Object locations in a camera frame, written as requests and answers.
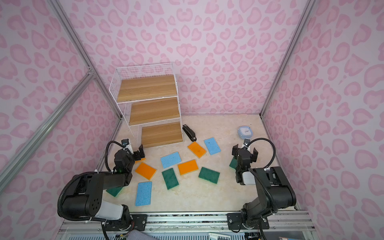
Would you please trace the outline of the green sponge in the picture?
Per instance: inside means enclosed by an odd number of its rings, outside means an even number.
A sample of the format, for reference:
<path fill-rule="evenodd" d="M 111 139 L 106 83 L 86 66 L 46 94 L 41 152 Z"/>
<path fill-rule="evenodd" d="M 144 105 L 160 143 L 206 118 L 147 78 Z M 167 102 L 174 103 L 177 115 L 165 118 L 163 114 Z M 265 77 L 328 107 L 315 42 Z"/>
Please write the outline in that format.
<path fill-rule="evenodd" d="M 167 190 L 170 190 L 179 185 L 178 179 L 173 168 L 163 171 L 162 176 L 164 178 Z"/>
<path fill-rule="evenodd" d="M 113 197 L 117 197 L 123 188 L 124 187 L 116 187 L 116 188 L 112 188 L 112 189 L 107 189 L 106 192 Z"/>
<path fill-rule="evenodd" d="M 219 181 L 220 173 L 205 167 L 201 168 L 199 178 L 208 181 L 213 184 L 217 184 Z"/>
<path fill-rule="evenodd" d="M 237 164 L 238 164 L 238 161 L 237 161 L 237 159 L 235 159 L 235 158 L 232 158 L 232 160 L 231 160 L 231 162 L 230 162 L 230 165 L 229 165 L 229 167 L 235 170 L 235 169 L 236 169 L 236 167 L 237 167 Z"/>

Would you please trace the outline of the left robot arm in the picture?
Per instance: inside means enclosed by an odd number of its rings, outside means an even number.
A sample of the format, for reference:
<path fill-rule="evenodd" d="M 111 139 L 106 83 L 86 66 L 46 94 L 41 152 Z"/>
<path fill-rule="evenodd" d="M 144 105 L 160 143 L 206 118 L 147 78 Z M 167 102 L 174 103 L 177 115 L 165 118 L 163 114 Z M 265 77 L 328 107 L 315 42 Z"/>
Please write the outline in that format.
<path fill-rule="evenodd" d="M 100 222 L 104 232 L 134 230 L 135 220 L 129 207 L 104 201 L 103 192 L 128 186 L 133 177 L 133 167 L 145 158 L 145 152 L 142 145 L 133 151 L 128 139 L 118 145 L 121 149 L 115 153 L 113 169 L 105 160 L 107 171 L 75 175 L 64 186 L 57 203 L 57 212 L 61 218 L 73 222 Z"/>

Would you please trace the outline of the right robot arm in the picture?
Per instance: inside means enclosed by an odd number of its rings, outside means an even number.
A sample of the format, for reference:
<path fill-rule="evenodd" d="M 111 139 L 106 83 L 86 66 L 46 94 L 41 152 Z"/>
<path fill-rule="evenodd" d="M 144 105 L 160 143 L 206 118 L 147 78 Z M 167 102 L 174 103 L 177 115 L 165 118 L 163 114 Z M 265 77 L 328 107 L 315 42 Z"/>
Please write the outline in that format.
<path fill-rule="evenodd" d="M 257 161 L 259 152 L 256 149 L 251 152 L 250 147 L 257 141 L 266 141 L 273 149 L 271 160 L 263 168 L 251 167 Z M 256 186 L 257 197 L 245 203 L 239 213 L 227 214 L 228 228 L 234 233 L 258 230 L 263 234 L 264 230 L 270 228 L 269 216 L 296 205 L 296 194 L 282 168 L 271 167 L 276 157 L 276 147 L 272 141 L 266 138 L 244 139 L 241 147 L 233 146 L 232 155 L 236 161 L 236 182 L 242 186 Z"/>

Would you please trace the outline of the orange sponge far left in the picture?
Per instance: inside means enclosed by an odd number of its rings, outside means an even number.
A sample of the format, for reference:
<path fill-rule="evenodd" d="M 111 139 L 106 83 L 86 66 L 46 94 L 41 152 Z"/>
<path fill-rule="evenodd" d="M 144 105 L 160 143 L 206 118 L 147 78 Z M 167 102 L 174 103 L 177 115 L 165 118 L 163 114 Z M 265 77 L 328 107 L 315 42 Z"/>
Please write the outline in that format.
<path fill-rule="evenodd" d="M 135 161 L 135 164 L 141 163 L 141 162 L 143 162 L 143 161 L 145 161 L 145 160 L 146 160 L 146 158 L 142 158 L 142 159 L 140 159 L 140 160 L 138 160 L 138 161 Z"/>

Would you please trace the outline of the orange sponge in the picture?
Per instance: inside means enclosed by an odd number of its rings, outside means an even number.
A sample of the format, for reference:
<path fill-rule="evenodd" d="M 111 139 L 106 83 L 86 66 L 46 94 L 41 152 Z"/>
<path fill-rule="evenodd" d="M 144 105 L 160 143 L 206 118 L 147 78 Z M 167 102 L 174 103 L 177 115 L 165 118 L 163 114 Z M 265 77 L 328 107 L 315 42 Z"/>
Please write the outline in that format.
<path fill-rule="evenodd" d="M 181 176 L 195 172 L 199 169 L 196 160 L 190 160 L 188 162 L 184 162 L 178 164 L 178 170 Z"/>
<path fill-rule="evenodd" d="M 140 159 L 140 160 L 138 160 L 138 161 L 135 161 L 135 164 L 141 163 L 141 162 L 143 162 L 143 161 L 145 161 L 145 160 L 146 160 L 146 158 L 142 158 L 142 159 Z"/>
<path fill-rule="evenodd" d="M 192 142 L 189 146 L 188 149 L 198 158 L 200 159 L 203 157 L 207 151 L 200 146 L 197 142 Z"/>
<path fill-rule="evenodd" d="M 157 170 L 146 163 L 141 163 L 136 168 L 135 172 L 147 180 L 151 180 L 156 174 Z"/>

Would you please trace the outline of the light blue round container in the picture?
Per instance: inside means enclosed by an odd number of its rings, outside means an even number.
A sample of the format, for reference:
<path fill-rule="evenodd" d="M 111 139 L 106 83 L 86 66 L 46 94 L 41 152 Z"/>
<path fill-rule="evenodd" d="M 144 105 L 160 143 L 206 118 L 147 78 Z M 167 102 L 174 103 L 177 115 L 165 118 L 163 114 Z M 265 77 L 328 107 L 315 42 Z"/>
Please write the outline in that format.
<path fill-rule="evenodd" d="M 253 136 L 253 132 L 249 126 L 240 126 L 238 128 L 238 135 L 241 139 L 251 139 Z"/>

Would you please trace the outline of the blue sponge back right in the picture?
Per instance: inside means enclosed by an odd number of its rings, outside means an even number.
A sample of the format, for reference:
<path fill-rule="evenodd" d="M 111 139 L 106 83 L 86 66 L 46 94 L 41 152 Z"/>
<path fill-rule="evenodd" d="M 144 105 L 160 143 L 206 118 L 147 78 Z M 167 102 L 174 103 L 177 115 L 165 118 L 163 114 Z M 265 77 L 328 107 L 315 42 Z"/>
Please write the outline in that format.
<path fill-rule="evenodd" d="M 204 143 L 208 149 L 210 155 L 215 155 L 221 152 L 221 148 L 219 147 L 215 138 L 209 138 L 204 140 Z"/>

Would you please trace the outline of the blue sponge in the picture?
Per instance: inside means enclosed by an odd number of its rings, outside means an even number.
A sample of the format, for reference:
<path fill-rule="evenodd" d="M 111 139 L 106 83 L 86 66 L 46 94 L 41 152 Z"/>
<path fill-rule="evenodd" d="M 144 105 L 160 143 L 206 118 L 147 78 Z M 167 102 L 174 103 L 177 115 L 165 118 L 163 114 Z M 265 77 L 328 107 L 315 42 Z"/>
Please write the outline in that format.
<path fill-rule="evenodd" d="M 181 157 L 178 152 L 172 153 L 170 155 L 161 157 L 161 163 L 164 169 L 167 169 L 169 167 L 172 167 L 173 165 L 177 165 L 181 163 Z"/>
<path fill-rule="evenodd" d="M 152 182 L 143 182 L 138 184 L 135 206 L 148 206 L 151 204 Z"/>
<path fill-rule="evenodd" d="M 221 152 L 221 148 L 219 147 L 215 138 L 209 138 L 204 140 L 204 143 L 208 149 L 210 155 L 215 155 Z"/>

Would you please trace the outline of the blue sponge centre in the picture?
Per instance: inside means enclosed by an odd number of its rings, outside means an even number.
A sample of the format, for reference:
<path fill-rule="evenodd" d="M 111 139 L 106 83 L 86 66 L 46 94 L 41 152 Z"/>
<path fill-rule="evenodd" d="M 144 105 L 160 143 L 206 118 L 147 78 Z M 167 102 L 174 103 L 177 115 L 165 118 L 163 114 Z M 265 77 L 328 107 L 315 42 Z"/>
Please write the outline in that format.
<path fill-rule="evenodd" d="M 173 165 L 177 165 L 181 163 L 181 157 L 178 152 L 172 153 L 170 155 L 161 157 L 161 163 L 164 169 L 167 169 L 169 167 L 172 167 Z"/>

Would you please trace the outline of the orange sponge back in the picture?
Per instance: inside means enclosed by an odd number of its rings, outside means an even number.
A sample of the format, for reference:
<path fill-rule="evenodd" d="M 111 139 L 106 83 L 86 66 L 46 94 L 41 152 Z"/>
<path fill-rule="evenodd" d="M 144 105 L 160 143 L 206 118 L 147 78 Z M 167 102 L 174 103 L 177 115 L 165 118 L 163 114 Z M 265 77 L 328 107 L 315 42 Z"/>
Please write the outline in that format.
<path fill-rule="evenodd" d="M 192 142 L 189 146 L 188 149 L 198 158 L 200 159 L 203 157 L 207 151 L 200 146 L 197 142 Z"/>

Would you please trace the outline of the blue sponge near front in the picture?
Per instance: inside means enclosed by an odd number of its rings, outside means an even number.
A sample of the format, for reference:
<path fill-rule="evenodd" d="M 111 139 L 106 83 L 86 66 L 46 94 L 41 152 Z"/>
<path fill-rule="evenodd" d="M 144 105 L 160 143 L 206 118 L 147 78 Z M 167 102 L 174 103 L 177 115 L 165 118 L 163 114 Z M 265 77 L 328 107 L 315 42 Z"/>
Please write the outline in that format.
<path fill-rule="evenodd" d="M 152 182 L 143 182 L 138 184 L 135 206 L 148 206 L 151 204 Z"/>

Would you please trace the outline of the black stapler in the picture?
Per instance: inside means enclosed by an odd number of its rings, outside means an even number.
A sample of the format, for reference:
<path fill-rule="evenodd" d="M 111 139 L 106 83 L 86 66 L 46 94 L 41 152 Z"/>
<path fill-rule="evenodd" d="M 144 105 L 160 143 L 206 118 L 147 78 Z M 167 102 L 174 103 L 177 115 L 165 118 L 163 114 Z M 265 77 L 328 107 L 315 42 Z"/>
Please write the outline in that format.
<path fill-rule="evenodd" d="M 197 141 L 196 133 L 188 125 L 183 125 L 182 129 L 192 142 Z"/>

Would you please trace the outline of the orange sponge centre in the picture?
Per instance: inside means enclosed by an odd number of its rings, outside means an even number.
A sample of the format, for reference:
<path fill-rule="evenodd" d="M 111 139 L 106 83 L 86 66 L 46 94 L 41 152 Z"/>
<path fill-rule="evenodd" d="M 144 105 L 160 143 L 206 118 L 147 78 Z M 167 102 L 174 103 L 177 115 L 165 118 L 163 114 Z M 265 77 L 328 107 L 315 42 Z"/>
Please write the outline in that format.
<path fill-rule="evenodd" d="M 199 169 L 196 160 L 190 160 L 188 162 L 184 162 L 178 164 L 178 170 L 181 176 L 195 172 Z"/>

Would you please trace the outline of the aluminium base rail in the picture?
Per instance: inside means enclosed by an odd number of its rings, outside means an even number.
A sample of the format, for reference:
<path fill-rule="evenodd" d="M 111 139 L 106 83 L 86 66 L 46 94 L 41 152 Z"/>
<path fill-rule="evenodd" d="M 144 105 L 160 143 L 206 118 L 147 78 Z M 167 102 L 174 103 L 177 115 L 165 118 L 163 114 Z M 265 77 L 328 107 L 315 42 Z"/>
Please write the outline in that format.
<path fill-rule="evenodd" d="M 132 213 L 134 228 L 157 240 L 318 240 L 307 211 L 279 211 L 247 227 L 239 212 Z"/>

